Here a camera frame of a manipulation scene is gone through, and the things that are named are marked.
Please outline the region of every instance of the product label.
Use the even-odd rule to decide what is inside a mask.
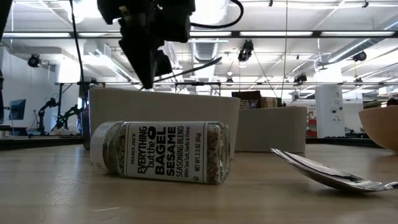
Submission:
[[[206,122],[134,122],[127,129],[128,177],[205,182]]]

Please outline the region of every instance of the white jar lid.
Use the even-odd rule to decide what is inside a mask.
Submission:
[[[106,133],[121,121],[108,121],[101,124],[94,132],[90,142],[90,157],[92,163],[99,169],[109,172],[106,167],[103,157],[103,144],[105,141]]]

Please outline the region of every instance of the white pillar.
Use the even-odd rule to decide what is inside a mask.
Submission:
[[[326,70],[316,71],[315,79],[317,82],[342,82],[341,68],[338,64],[328,65]],[[315,102],[318,138],[345,137],[341,85],[317,86]]]

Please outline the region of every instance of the robot arm in background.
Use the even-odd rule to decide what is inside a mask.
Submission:
[[[77,108],[77,105],[72,106],[67,112],[65,112],[64,115],[61,115],[58,119],[57,119],[57,123],[55,125],[54,129],[60,129],[62,127],[64,127],[66,130],[68,130],[68,118],[73,116],[73,115],[79,115],[84,109]]]
[[[97,0],[97,5],[107,24],[121,18],[120,48],[145,89],[153,87],[154,77],[172,73],[158,48],[165,40],[188,42],[195,0]]]
[[[40,108],[39,112],[37,113],[37,115],[39,116],[39,128],[37,128],[38,131],[40,131],[41,135],[44,135],[44,114],[45,114],[45,109],[46,108],[52,108],[52,107],[56,107],[59,106],[59,103],[57,103],[55,101],[54,98],[51,97],[50,100],[48,100],[45,105],[43,107]]]

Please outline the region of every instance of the metal spoon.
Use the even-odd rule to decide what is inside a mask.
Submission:
[[[389,184],[373,182],[279,149],[271,149],[271,151],[302,174],[334,189],[356,193],[398,189],[398,182]]]

